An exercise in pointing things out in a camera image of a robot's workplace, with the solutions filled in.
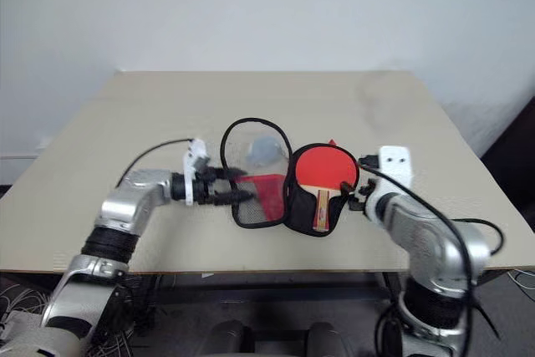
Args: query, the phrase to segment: mesh net bag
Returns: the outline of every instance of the mesh net bag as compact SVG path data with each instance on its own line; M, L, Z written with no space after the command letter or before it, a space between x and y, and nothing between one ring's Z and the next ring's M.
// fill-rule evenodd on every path
M230 125L222 138L224 169L246 172L231 188L250 191L254 198L232 205L232 216L240 227L271 227L285 221L287 200L283 193L292 148L284 132L264 119L246 118Z

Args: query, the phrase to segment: ping pong paddle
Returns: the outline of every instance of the ping pong paddle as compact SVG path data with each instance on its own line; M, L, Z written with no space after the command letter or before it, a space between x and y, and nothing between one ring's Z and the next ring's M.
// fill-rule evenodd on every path
M329 200L340 195L340 184L353 184L359 177L354 159L339 148L315 146L301 154L295 166L298 184L317 197L313 230L329 231Z

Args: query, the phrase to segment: white wall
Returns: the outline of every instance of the white wall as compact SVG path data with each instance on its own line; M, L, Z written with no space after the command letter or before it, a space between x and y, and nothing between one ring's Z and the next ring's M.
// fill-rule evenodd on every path
M35 153L116 69L409 69L479 155L533 95L535 0L0 2L2 155ZM29 163L0 162L3 182Z

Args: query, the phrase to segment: tabletop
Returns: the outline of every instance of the tabletop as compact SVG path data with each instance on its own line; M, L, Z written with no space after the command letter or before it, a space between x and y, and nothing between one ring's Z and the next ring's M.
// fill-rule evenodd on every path
M409 147L417 193L451 218L487 219L505 232L489 268L535 266L531 229L411 73L132 72L111 79L0 200L0 270L65 270L136 155L198 137L217 165L223 132L242 117L273 121L294 149L330 139L356 157L382 145ZM136 167L181 171L185 150L170 145ZM493 247L496 234L481 230ZM336 229L317 238L284 225L242 229L230 207L183 202L155 210L130 263L137 273L407 268L388 233L347 207Z

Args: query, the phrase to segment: table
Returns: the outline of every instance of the table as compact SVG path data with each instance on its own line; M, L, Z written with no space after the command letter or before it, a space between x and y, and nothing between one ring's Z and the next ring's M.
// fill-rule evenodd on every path
M331 138L357 157L381 145L408 146L417 193L449 217L480 217L505 232L506 246L489 268L535 266L531 229L411 73L133 72L111 79L0 201L0 270L65 270L137 154L196 136L218 163L225 129L250 116L280 125L294 149ZM181 171L185 147L158 150L137 167ZM494 245L492 230L481 230ZM136 273L384 272L407 269L408 259L384 230L347 207L334 232L316 238L285 226L242 229L230 207L174 202L155 211L130 267Z

